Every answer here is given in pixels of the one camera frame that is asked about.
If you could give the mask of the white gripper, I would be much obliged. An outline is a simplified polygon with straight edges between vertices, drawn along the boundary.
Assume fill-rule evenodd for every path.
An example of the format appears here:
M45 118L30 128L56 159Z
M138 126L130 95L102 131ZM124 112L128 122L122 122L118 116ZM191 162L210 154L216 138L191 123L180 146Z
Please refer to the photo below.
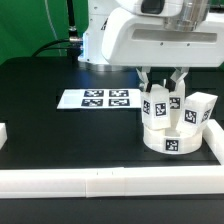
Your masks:
M224 14L209 13L194 31L180 32L165 29L162 18L117 8L107 20L102 55L111 65L137 67L142 92L152 88L150 67L180 67L167 81L173 92L188 67L218 67L224 62Z

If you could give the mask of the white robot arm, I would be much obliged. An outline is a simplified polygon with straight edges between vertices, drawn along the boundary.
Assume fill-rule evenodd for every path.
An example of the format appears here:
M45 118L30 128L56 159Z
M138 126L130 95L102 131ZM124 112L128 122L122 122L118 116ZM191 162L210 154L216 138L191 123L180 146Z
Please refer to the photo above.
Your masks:
M111 65L140 69L145 90L152 67L173 67L166 81L173 91L191 67L224 63L224 12L210 0L116 0L107 20L102 55Z

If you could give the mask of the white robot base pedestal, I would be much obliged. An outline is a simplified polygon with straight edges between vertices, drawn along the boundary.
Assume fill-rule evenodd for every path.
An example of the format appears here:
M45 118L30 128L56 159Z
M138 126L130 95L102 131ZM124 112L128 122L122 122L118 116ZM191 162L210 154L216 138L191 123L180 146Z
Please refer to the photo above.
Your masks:
M88 27L83 34L83 51L78 57L82 68L94 71L115 71L101 53L102 40L110 13L118 7L116 0L87 0Z

